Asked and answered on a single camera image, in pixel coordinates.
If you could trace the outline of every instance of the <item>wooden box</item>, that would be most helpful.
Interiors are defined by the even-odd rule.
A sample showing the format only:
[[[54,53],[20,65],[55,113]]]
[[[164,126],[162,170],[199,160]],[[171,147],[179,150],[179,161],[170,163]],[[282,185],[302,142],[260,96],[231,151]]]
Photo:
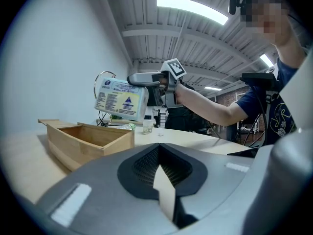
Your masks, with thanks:
[[[38,122],[47,126],[51,152],[70,170],[134,147],[134,131],[71,124],[58,119],[39,119]]]

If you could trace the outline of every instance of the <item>person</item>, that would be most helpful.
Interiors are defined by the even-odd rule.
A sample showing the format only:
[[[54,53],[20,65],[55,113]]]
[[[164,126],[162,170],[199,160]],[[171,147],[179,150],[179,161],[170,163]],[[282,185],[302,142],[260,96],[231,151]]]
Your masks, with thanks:
[[[195,90],[193,87],[186,83],[181,83],[183,86]],[[168,117],[165,122],[165,129],[180,130],[180,131],[194,131],[199,132],[200,130],[209,128],[207,120],[198,116],[187,107],[169,108]]]
[[[305,52],[288,20],[288,9],[284,3],[273,0],[257,0],[251,6],[251,26],[258,31],[278,52],[278,80],[284,87],[294,76],[305,59]],[[266,111],[266,92],[256,87]],[[178,84],[176,88],[178,103],[183,104],[202,118],[223,126],[233,125],[247,117],[256,118],[262,113],[261,105],[253,91],[248,91],[238,102],[228,107],[215,103],[203,95]],[[271,103],[268,120],[267,144],[274,144],[280,137],[294,128],[294,122],[281,97]]]

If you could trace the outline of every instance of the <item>cable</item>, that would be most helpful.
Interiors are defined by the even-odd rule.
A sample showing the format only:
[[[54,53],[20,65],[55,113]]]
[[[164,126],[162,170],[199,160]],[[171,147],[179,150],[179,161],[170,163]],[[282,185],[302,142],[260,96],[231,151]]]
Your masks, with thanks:
[[[251,145],[249,145],[248,147],[253,146],[259,139],[261,136],[263,136],[263,134],[265,133],[265,131],[256,139],[256,141],[254,141]]]
[[[248,132],[248,135],[246,136],[246,139],[245,139],[243,145],[246,144],[246,140],[248,139],[248,137],[249,137],[249,135],[250,135],[250,132],[251,132],[251,130],[253,129],[253,126],[255,125],[255,123],[256,123],[256,121],[258,120],[258,118],[260,117],[260,115],[261,115],[261,114],[259,114],[259,115],[257,116],[257,118],[255,119],[255,121],[253,122],[253,125],[251,126],[251,128],[250,128],[250,130],[249,130],[249,132]]]
[[[253,93],[255,94],[256,98],[258,99],[259,104],[260,104],[260,106],[261,106],[262,115],[263,115],[263,120],[264,120],[264,128],[265,128],[265,130],[264,130],[264,132],[265,132],[265,139],[264,139],[263,145],[266,145],[266,144],[267,144],[267,141],[268,141],[268,123],[267,123],[267,121],[266,121],[266,115],[265,115],[265,112],[264,112],[264,108],[263,108],[262,102],[261,102],[261,100],[260,100],[258,94],[256,93],[255,88],[254,88],[253,86],[250,86],[250,87],[251,87]]]
[[[235,137],[235,142],[237,142],[237,138],[238,138],[239,133],[240,133],[240,128],[237,128],[237,129],[236,129],[236,132],[237,132],[237,135],[236,135],[236,137]]]
[[[97,126],[99,126],[101,123],[103,124],[103,125],[101,125],[101,126],[105,126],[106,124],[103,122],[103,119],[104,119],[104,117],[106,116],[107,113],[105,113],[104,115],[102,115],[102,119],[101,119],[101,117],[100,117],[100,112],[101,112],[101,111],[99,111],[99,113],[98,113],[100,122],[97,124]]]
[[[305,28],[304,25],[303,25],[303,23],[301,23],[297,18],[295,18],[295,17],[292,16],[291,14],[288,14],[288,16],[291,17],[293,20],[295,20],[295,21],[296,21],[298,24],[300,24],[303,28]]]

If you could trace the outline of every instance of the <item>hand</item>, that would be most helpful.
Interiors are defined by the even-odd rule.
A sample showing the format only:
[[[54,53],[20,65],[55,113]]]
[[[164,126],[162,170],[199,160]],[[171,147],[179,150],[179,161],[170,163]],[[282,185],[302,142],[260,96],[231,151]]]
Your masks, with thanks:
[[[161,78],[160,79],[160,83],[161,85],[167,86],[168,81],[166,78]],[[175,95],[176,95],[176,100],[178,104],[184,104],[184,100],[183,100],[183,95],[184,95],[184,91],[188,90],[188,88],[184,87],[182,84],[177,84],[176,86],[176,90],[175,90]]]

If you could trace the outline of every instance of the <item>white tabletop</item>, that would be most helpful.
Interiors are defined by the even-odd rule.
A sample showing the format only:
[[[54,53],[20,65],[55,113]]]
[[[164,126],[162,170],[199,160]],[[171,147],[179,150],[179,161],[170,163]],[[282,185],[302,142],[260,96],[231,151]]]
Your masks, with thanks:
[[[108,123],[109,120],[108,119],[104,119],[103,122],[106,122]],[[96,119],[94,121],[94,123],[99,123],[99,119]],[[112,119],[112,125],[117,125],[117,126],[121,126],[121,125],[124,125],[124,124],[128,124],[128,123],[133,123],[134,125],[136,126],[141,126],[142,127],[142,122],[140,121],[133,121],[133,120],[127,120],[127,119]]]
[[[217,154],[246,150],[247,147],[214,137],[154,128],[148,135],[136,127],[135,146],[149,143],[173,143]],[[0,142],[1,158],[13,190],[35,203],[46,190],[66,177],[70,171],[49,151],[46,130],[24,132]]]

